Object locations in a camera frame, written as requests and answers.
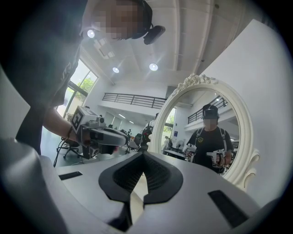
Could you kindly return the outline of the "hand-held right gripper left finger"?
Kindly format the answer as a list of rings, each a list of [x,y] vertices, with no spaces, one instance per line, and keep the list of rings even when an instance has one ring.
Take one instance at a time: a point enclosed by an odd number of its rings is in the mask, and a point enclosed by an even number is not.
[[[55,169],[54,200],[70,234],[142,234],[142,216],[133,224],[130,193],[118,186],[106,169],[131,165],[142,154],[127,154],[106,161]]]

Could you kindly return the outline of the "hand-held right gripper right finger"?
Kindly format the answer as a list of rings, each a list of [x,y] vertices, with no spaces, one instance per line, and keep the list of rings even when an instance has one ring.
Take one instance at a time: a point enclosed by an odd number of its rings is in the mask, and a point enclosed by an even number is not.
[[[181,189],[168,202],[146,205],[132,226],[134,234],[223,234],[232,230],[209,192],[222,191],[250,218],[260,207],[244,191],[212,170],[170,156],[154,156],[183,175]]]

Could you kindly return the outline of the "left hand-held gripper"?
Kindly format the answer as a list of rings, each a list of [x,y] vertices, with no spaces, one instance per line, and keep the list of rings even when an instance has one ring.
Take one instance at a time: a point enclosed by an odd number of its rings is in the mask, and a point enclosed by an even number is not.
[[[91,109],[78,106],[70,120],[71,127],[75,133],[88,130],[91,143],[89,146],[82,146],[82,156],[91,159],[97,154],[113,154],[114,145],[125,145],[127,136],[121,131],[107,128],[104,118],[97,115]]]

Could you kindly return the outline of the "person's left hand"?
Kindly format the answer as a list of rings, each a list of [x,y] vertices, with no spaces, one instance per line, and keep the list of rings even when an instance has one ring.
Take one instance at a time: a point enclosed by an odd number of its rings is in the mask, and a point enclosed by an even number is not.
[[[82,146],[87,147],[91,143],[90,133],[89,133],[89,131],[87,129],[82,130],[79,133],[73,132],[71,134],[71,140],[79,143]]]

